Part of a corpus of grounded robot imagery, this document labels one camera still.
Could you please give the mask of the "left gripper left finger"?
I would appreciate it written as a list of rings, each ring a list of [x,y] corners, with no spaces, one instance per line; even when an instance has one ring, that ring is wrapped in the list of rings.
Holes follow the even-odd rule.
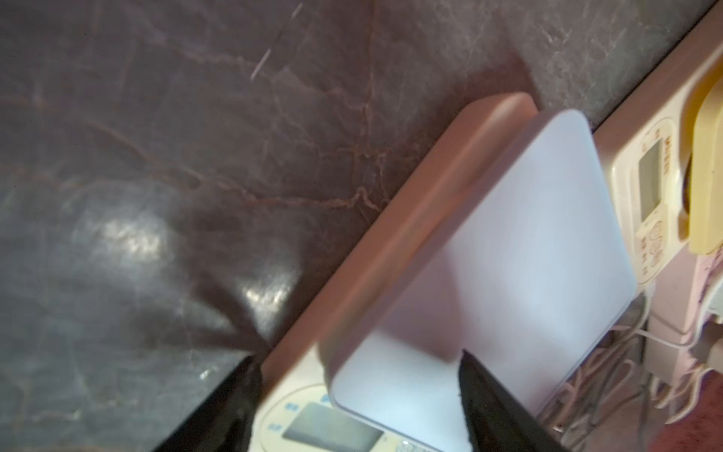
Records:
[[[248,451],[262,384],[259,363],[246,357],[156,451]]]

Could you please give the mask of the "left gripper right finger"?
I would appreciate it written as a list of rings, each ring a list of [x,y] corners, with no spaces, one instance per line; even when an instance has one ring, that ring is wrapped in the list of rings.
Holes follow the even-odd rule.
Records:
[[[461,404],[474,451],[565,451],[468,350],[462,353],[458,375]]]

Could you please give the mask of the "lavender kitchen scale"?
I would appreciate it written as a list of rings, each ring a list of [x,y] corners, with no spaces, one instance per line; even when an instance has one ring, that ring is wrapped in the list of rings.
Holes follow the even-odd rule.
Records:
[[[263,365],[254,451],[468,451],[474,355],[540,414],[636,295],[589,121],[467,105]]]

